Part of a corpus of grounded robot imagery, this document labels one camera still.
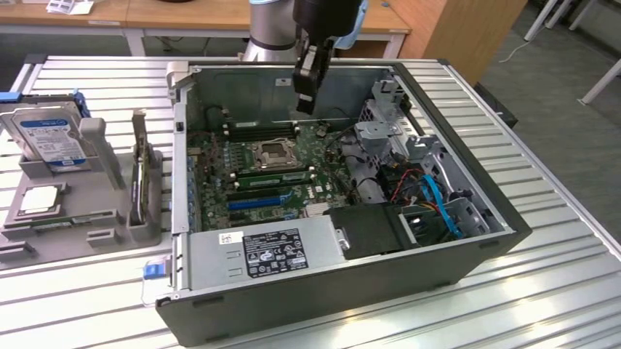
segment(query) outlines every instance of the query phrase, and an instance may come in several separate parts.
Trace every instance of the red cable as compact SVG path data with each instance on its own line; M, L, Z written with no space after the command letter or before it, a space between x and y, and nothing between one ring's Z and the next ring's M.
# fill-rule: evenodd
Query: red cable
M392 201L395 200L396 193L399 192L400 185L403 184L403 180L406 179L406 176L407 176L407 174L408 174L411 171L412 171L412 170L408 169L408 170L406 171L406 173L403 173L403 176L400 176L399 184L396 184L396 189L395 189L395 192L392 193L392 197L389 198L389 202L392 202Z

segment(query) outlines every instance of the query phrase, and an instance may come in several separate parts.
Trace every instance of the slotted aluminum surface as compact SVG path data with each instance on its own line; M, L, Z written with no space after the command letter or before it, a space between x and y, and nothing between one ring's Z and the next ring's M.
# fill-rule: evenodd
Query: slotted aluminum surface
M534 229L503 256L454 286L201 348L610 348L621 345L618 244L538 163L450 67L404 60L499 188ZM162 57L49 57L25 81L32 93L88 98L108 122L114 151L132 145L130 108L164 163L169 229L172 112ZM412 110L424 131L420 113ZM0 219L20 178L18 149L0 137ZM176 348L154 309L140 300L140 268L168 247L0 272L0 348Z

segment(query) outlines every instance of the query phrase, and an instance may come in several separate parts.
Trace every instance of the floor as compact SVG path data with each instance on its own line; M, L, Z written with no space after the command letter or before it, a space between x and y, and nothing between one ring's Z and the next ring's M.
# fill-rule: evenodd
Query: floor
M514 130L523 142L621 241L621 79L588 106L576 102L618 58L556 25L539 32L507 63L498 63L523 44L535 15L534 8L523 10L480 83L518 118ZM162 52L161 43L146 38L146 54L200 55L204 39L170 45L176 49ZM233 55L244 46L240 39L212 39L207 54ZM10 87L26 53L128 54L121 37L0 35L0 47L10 47L0 58L0 90Z

